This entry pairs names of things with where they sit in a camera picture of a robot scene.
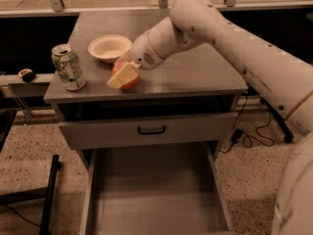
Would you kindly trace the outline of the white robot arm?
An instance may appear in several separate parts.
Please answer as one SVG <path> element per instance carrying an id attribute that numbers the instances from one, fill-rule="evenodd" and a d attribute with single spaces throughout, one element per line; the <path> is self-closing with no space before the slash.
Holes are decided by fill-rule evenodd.
<path id="1" fill-rule="evenodd" d="M 144 32 L 115 63 L 121 88 L 171 55 L 210 44 L 303 135 L 285 166 L 271 235 L 313 235 L 313 68 L 225 19 L 210 0 L 173 0 L 170 16 Z"/>

